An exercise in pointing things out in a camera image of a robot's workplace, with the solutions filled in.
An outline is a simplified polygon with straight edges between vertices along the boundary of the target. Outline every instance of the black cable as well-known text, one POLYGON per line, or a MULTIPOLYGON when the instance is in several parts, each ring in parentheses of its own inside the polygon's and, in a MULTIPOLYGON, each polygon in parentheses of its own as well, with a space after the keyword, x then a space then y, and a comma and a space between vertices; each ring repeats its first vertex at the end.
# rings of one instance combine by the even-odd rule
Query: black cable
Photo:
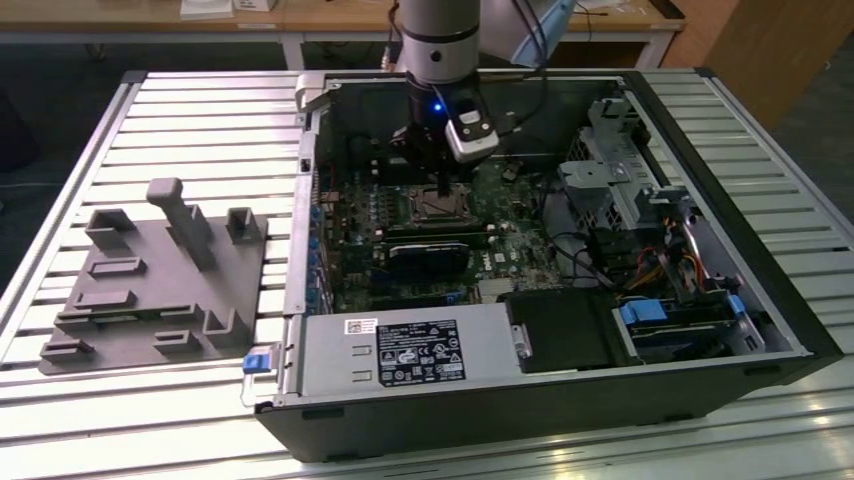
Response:
POLYGON ((536 114, 536 112, 539 112, 539 110, 543 108, 543 105, 545 104, 545 100, 548 97, 548 78, 544 75, 544 68, 545 68, 545 63, 548 61, 548 41, 545 40, 545 33, 544 33, 544 29, 543 29, 543 24, 539 21, 539 17, 536 16, 536 13, 533 12, 533 7, 531 7, 531 2, 528 0, 512 0, 512 6, 513 9, 516 10, 516 14, 519 15, 519 20, 521 21, 521 23, 524 23, 524 28, 528 31, 528 35, 531 36, 531 40, 533 41, 533 44, 536 46, 536 53, 539 56, 539 65, 536 66, 536 68, 533 69, 533 72, 531 72, 529 75, 523 76, 521 78, 529 78, 533 75, 539 74, 540 78, 541 78, 541 90, 540 90, 540 95, 539 95, 539 100, 536 102, 536 105, 533 105, 533 108, 531 108, 531 110, 519 117, 519 119, 515 121, 515 125, 512 126, 512 128, 504 132, 499 132, 497 136, 499 137, 505 137, 507 135, 509 135, 511 133, 513 133, 516 131, 516 129, 531 119, 531 117, 536 114), (531 23, 528 22, 528 19, 524 15, 524 12, 521 11, 521 7, 519 5, 519 1, 521 1, 525 5, 525 8, 528 10, 528 14, 531 15, 531 17, 533 18, 533 22, 536 25, 536 31, 539 33, 540 39, 536 38, 536 33, 533 32, 533 28, 531 28, 531 23))
POLYGON ((584 13, 581 13, 581 15, 587 17, 587 43, 589 43, 592 42, 592 23, 589 21, 589 17, 592 15, 596 15, 597 17, 604 17, 607 16, 607 13, 589 13, 589 10, 587 9, 585 6, 583 6, 580 3, 576 3, 576 5, 584 9, 584 13))
MULTIPOLYGON (((587 239, 589 238, 589 236, 581 232, 560 232, 559 234, 553 235, 551 238, 557 238, 557 237, 572 237, 575 240, 580 240, 581 242, 587 241, 587 239)), ((584 251, 587 251, 585 248, 575 252, 575 255, 577 255, 580 252, 584 252, 584 251)))
POLYGON ((560 248, 560 246, 557 246, 557 244, 553 241, 551 242, 551 245, 555 247, 555 250, 560 255, 563 255, 573 264, 576 264, 579 267, 581 267, 584 270, 587 270, 589 273, 593 274, 593 276, 596 277, 596 280, 599 281, 599 285, 601 285, 604 288, 607 288, 613 292, 624 293, 627 291, 624 288, 621 288, 619 285, 613 283, 613 281, 604 275, 604 273, 596 270, 596 267, 593 267, 591 264, 588 264, 583 260, 579 260, 579 258, 575 255, 572 255, 569 252, 567 252, 563 248, 560 248))
POLYGON ((390 32, 393 31, 397 34, 397 39, 402 41, 402 36, 400 35, 400 30, 397 30, 397 24, 394 23, 394 17, 397 15, 397 9, 400 8, 400 2, 394 0, 393 5, 388 9, 388 44, 386 47, 390 48, 390 32))
MULTIPOLYGON (((583 235, 583 233, 579 233, 579 232, 563 232, 563 233, 572 234, 572 235, 575 235, 575 234, 583 235)), ((577 256, 584 252, 587 252, 587 248, 585 247, 581 248, 577 252, 575 252, 575 258, 577 258, 577 256)), ((569 286, 571 287, 575 287, 575 281, 576 280, 596 280, 596 281, 599 280, 592 275, 579 275, 577 274, 577 262, 572 262, 572 275, 571 276, 563 276, 560 278, 563 278, 564 280, 569 280, 569 279, 572 280, 569 282, 569 286)))

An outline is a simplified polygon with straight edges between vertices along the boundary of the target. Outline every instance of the motherboard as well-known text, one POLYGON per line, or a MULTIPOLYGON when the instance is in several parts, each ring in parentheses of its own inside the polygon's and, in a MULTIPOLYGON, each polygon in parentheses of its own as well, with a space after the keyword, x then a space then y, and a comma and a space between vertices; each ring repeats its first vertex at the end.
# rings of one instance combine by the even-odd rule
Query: motherboard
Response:
POLYGON ((488 159, 440 193, 397 161, 325 169, 334 312, 492 303, 503 293, 560 286, 535 213, 541 175, 512 158, 488 159))

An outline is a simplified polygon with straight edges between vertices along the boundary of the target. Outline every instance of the cable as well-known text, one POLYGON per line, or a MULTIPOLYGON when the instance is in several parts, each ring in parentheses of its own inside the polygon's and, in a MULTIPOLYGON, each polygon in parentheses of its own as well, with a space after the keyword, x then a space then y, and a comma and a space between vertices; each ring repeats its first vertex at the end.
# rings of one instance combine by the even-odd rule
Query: cable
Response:
POLYGON ((548 77, 544 75, 544 68, 545 68, 545 63, 548 61, 548 41, 545 40, 545 33, 543 30, 543 24, 539 21, 539 17, 536 16, 536 13, 533 12, 533 7, 531 7, 531 2, 528 0, 512 0, 512 6, 513 9, 516 10, 516 14, 519 15, 519 20, 521 21, 521 23, 524 23, 524 28, 528 31, 528 35, 531 37, 531 40, 533 41, 533 44, 536 46, 536 53, 539 56, 539 65, 536 66, 536 68, 533 69, 533 72, 531 72, 529 75, 521 77, 521 79, 524 80, 525 78, 532 77, 533 75, 539 74, 540 75, 540 82, 541 82, 541 89, 540 89, 540 95, 539 95, 539 100, 536 102, 536 104, 533 105, 533 108, 531 108, 531 110, 519 117, 519 119, 515 121, 515 125, 513 127, 504 131, 504 132, 499 132, 497 136, 499 137, 505 137, 507 135, 509 135, 511 133, 513 133, 515 131, 517 131, 519 127, 521 127, 521 125, 531 119, 531 117, 536 114, 536 112, 543 108, 543 105, 545 104, 545 99, 548 97, 548 77), (535 21, 535 25, 536 25, 536 31, 539 33, 540 39, 537 40, 536 38, 536 34, 533 33, 533 28, 531 28, 531 24, 528 22, 527 17, 524 16, 524 12, 521 11, 521 7, 519 6, 519 1, 521 1, 525 5, 525 8, 528 10, 528 14, 531 15, 531 18, 533 18, 535 21))
POLYGON ((400 35, 400 30, 397 29, 397 24, 394 23, 394 17, 397 15, 397 9, 400 8, 400 2, 394 0, 393 5, 388 9, 388 47, 390 47, 390 32, 393 31, 397 34, 397 39, 402 40, 402 35, 400 35))
POLYGON ((581 7, 584 9, 584 13, 581 13, 581 15, 584 15, 584 17, 587 18, 587 43, 589 43, 589 42, 592 42, 592 23, 589 21, 589 17, 592 15, 604 17, 604 16, 607 16, 607 13, 589 13, 589 10, 587 9, 587 7, 583 6, 580 3, 576 3, 575 5, 577 5, 579 7, 581 7))
POLYGON ((652 247, 645 247, 643 250, 640 250, 640 255, 637 255, 637 271, 635 272, 635 275, 640 275, 640 267, 643 266, 643 260, 645 260, 645 254, 649 252, 655 253, 655 249, 652 247))
POLYGON ((691 262, 693 266, 693 279, 696 280, 696 288, 701 292, 703 291, 703 268, 699 259, 691 255, 689 253, 684 253, 681 259, 691 262))
POLYGON ((631 291, 635 288, 637 288, 639 286, 649 283, 652 280, 655 280, 661 273, 664 273, 664 269, 661 268, 660 265, 657 265, 652 270, 649 270, 645 275, 643 275, 643 277, 640 277, 637 280, 635 280, 633 282, 631 282, 629 285, 625 286, 625 290, 631 291))
POLYGON ((26 187, 61 187, 62 183, 10 183, 7 185, 0 185, 0 189, 2 188, 26 188, 26 187))
MULTIPOLYGON (((587 247, 581 248, 577 252, 575 252, 575 258, 577 258, 577 256, 585 253, 587 256, 589 256, 589 251, 587 250, 587 247)), ((572 276, 577 279, 577 263, 572 263, 572 276)))
POLYGON ((560 246, 555 243, 553 238, 549 237, 548 240, 551 241, 551 246, 555 247, 555 250, 557 251, 557 253, 560 255, 563 255, 571 262, 573 265, 581 267, 584 270, 587 270, 589 273, 592 273, 593 277, 596 278, 596 280, 599 281, 599 284, 607 288, 608 290, 612 290, 615 292, 623 292, 624 289, 620 288, 608 277, 604 276, 604 274, 596 269, 596 267, 593 267, 589 263, 584 262, 583 260, 579 260, 577 258, 577 254, 572 255, 569 252, 567 252, 563 248, 560 248, 560 246))

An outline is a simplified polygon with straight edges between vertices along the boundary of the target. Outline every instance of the floor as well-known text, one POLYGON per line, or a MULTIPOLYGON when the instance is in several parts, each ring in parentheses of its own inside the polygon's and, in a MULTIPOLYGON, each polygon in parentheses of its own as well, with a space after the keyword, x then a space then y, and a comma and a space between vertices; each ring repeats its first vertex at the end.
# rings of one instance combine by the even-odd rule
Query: floor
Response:
MULTIPOLYGON (((378 45, 308 46, 309 68, 372 68, 378 45)), ((0 174, 0 288, 5 288, 121 75, 128 70, 284 69, 277 45, 114 45, 102 62, 80 46, 0 46, 0 89, 41 146, 38 161, 0 174)), ((854 219, 854 37, 775 130, 807 174, 854 219)))

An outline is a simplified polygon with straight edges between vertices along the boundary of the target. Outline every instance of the aluminum extrusion table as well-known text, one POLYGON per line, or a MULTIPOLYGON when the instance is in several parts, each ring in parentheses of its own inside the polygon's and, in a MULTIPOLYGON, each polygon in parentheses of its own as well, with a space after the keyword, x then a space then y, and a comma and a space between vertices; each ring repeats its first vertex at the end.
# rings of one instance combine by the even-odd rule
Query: aluminum extrusion table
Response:
MULTIPOLYGON (((36 365, 96 208, 160 218, 150 178, 205 216, 269 218, 258 344, 281 336, 296 72, 129 74, 0 300, 0 476, 66 478, 781 478, 854 468, 854 357, 708 417, 665 425, 300 464, 250 416, 240 360, 58 377, 36 365)), ((854 229, 713 78, 645 78, 843 351, 854 352, 854 229)), ((672 168, 663 169, 676 182, 672 168)), ((266 377, 256 394, 273 391, 266 377)))

